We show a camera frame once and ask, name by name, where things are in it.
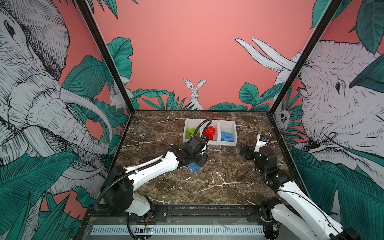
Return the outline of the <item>green brick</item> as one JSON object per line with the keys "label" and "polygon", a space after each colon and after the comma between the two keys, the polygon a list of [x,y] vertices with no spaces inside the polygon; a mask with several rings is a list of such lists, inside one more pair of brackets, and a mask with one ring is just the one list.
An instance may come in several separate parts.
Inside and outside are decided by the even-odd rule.
{"label": "green brick", "polygon": [[195,133],[196,131],[196,128],[192,128],[192,129],[187,129],[186,130],[186,139],[190,139],[193,134]]}

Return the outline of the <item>red brick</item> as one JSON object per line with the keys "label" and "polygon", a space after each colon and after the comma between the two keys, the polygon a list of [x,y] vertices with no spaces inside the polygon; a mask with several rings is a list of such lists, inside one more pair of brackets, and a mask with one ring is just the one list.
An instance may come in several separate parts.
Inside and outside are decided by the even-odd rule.
{"label": "red brick", "polygon": [[210,141],[215,141],[215,137],[216,137],[216,127],[208,127],[206,129],[206,131],[204,132],[204,136],[208,136],[210,137]]}

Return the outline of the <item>white three-compartment bin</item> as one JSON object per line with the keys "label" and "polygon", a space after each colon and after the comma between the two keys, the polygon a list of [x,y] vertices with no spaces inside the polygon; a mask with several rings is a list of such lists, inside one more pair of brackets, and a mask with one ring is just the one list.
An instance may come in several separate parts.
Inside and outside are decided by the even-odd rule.
{"label": "white three-compartment bin", "polygon": [[[197,130],[202,119],[185,119],[185,126],[183,132],[183,142],[187,142]],[[203,133],[203,130],[208,123],[204,123],[199,130],[197,130],[196,136],[209,137],[209,145],[230,146],[236,147],[238,134],[236,130],[236,122],[224,121],[224,120],[212,120],[210,126]]]}

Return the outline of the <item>blue brick bottom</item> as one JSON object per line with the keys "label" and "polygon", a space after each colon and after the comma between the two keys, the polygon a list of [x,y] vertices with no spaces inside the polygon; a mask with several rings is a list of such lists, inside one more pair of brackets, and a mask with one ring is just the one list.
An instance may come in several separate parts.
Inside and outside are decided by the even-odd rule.
{"label": "blue brick bottom", "polygon": [[221,141],[234,142],[234,135],[227,132],[221,132]]}

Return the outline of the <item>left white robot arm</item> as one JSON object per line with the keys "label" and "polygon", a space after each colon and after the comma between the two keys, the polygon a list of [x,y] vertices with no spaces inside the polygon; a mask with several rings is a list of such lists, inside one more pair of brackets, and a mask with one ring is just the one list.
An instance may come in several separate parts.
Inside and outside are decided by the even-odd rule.
{"label": "left white robot arm", "polygon": [[162,174],[190,164],[204,166],[209,156],[206,152],[209,141],[206,136],[193,136],[181,145],[167,146],[161,156],[141,165],[113,167],[100,188],[94,210],[108,210],[111,216],[127,212],[148,222],[156,215],[155,206],[148,197],[138,194],[137,189]]}

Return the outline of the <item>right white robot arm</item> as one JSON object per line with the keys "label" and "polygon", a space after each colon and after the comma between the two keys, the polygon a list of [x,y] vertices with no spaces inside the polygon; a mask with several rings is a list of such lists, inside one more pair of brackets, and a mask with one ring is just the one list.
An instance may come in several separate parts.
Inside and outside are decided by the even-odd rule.
{"label": "right white robot arm", "polygon": [[259,147],[257,151],[243,146],[240,155],[255,165],[256,173],[282,199],[293,208],[273,197],[263,201],[259,210],[261,219],[268,223],[264,235],[269,240],[276,239],[279,228],[272,222],[286,226],[301,240],[359,240],[361,237],[352,228],[343,227],[321,210],[289,175],[278,168],[277,155],[270,147]]}

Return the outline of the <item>black mounting rail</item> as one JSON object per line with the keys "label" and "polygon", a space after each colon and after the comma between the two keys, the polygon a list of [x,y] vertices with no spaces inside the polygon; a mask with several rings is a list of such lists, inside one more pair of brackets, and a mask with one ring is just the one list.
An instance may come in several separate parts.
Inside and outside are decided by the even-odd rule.
{"label": "black mounting rail", "polygon": [[131,226],[155,225],[213,225],[213,226],[248,226],[272,225],[260,217],[262,205],[155,205],[155,216],[148,223],[136,215],[128,216],[124,212],[117,216],[108,211],[89,209],[82,227],[91,225],[125,226],[129,220]]}

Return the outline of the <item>right black frame post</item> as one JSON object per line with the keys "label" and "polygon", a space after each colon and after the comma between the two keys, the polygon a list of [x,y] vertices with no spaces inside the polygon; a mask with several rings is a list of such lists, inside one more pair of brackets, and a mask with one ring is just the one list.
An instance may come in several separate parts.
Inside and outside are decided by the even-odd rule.
{"label": "right black frame post", "polygon": [[332,18],[334,17],[336,11],[338,10],[342,2],[343,2],[342,0],[332,0],[327,4],[325,11],[323,12],[317,26],[315,27],[314,32],[312,33],[309,41],[307,42],[305,48],[303,49],[302,54],[300,55],[288,79],[283,85],[276,101],[274,102],[273,106],[270,108],[269,110],[270,115],[273,115],[278,109],[279,104],[283,101],[284,96],[286,95],[289,88],[297,78],[306,60],[312,54],[312,51],[314,50],[316,44],[318,43],[319,39],[323,35],[324,31],[326,30],[327,26],[331,22]]}

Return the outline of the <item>black frame post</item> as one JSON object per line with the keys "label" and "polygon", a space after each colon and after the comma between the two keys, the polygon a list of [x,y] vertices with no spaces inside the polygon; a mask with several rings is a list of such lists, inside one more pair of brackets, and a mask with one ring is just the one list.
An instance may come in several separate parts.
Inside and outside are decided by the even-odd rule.
{"label": "black frame post", "polygon": [[279,104],[283,101],[284,96],[286,95],[289,88],[297,78],[306,60],[312,54],[312,51],[314,50],[316,44],[318,43],[319,39],[323,35],[324,31],[326,30],[327,26],[331,22],[332,18],[334,17],[336,11],[338,10],[342,2],[343,2],[342,0],[332,0],[327,4],[325,11],[323,12],[317,26],[315,27],[314,32],[312,33],[309,41],[307,42],[305,48],[303,49],[302,54],[300,55],[288,79],[283,85],[276,101],[274,102],[273,106],[270,108],[269,110],[270,115],[273,115],[278,109]]}
{"label": "black frame post", "polygon": [[96,42],[99,51],[101,52],[101,55],[103,57],[103,60],[105,61],[108,70],[110,71],[115,83],[118,86],[118,89],[120,90],[122,97],[128,107],[128,110],[130,114],[135,113],[134,106],[126,92],[126,88],[123,85],[122,79],[120,78],[118,69],[112,59],[112,56],[110,54],[110,51],[104,41],[104,38],[100,32],[100,29],[95,21],[95,18],[93,17],[93,14],[91,13],[89,4],[87,1],[83,0],[76,0],[76,4],[93,36],[94,41]]}

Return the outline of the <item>left black frame post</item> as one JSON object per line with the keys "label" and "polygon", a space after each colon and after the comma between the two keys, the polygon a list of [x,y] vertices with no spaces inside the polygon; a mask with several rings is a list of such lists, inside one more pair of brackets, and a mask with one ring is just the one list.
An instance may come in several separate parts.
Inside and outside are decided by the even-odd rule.
{"label": "left black frame post", "polygon": [[104,38],[100,32],[100,29],[95,21],[95,18],[93,17],[93,14],[91,13],[89,4],[87,1],[83,0],[76,0],[76,4],[93,36],[94,41],[96,42],[99,51],[101,52],[101,55],[103,57],[103,60],[105,61],[108,70],[110,71],[115,83],[118,86],[118,89],[120,90],[122,97],[128,107],[128,110],[130,114],[135,113],[134,106],[126,92],[126,88],[123,85],[122,79],[120,78],[118,69],[112,59],[112,56],[110,54],[110,51],[104,41]]}

